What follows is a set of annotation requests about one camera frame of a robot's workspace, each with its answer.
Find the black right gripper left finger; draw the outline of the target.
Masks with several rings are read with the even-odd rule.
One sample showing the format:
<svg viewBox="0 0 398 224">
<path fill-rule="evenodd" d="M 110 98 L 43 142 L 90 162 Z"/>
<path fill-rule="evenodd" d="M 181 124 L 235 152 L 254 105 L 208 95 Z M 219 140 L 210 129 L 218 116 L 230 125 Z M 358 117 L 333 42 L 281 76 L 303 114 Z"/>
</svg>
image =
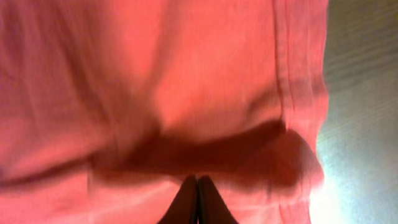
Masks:
<svg viewBox="0 0 398 224">
<path fill-rule="evenodd" d="M 198 223 L 197 195 L 197 179 L 193 175 L 188 176 L 158 224 Z"/>
</svg>

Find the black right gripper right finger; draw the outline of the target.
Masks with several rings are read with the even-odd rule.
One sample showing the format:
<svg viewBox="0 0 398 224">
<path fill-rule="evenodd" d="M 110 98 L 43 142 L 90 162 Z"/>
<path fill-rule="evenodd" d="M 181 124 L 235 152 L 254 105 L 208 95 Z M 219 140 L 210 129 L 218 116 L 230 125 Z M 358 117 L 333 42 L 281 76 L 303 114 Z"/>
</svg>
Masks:
<svg viewBox="0 0 398 224">
<path fill-rule="evenodd" d="M 198 180 L 198 223 L 238 224 L 209 176 Z"/>
</svg>

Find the red McKinney Boyd t-shirt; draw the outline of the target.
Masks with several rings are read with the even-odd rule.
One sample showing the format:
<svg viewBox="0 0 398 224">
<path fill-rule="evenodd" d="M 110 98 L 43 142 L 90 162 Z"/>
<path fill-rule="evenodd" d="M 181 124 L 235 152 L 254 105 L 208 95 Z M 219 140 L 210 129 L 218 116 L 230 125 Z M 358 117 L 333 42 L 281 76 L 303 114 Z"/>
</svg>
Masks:
<svg viewBox="0 0 398 224">
<path fill-rule="evenodd" d="M 1 222 L 157 223 L 209 176 L 310 223 L 327 1 L 2 1 Z"/>
</svg>

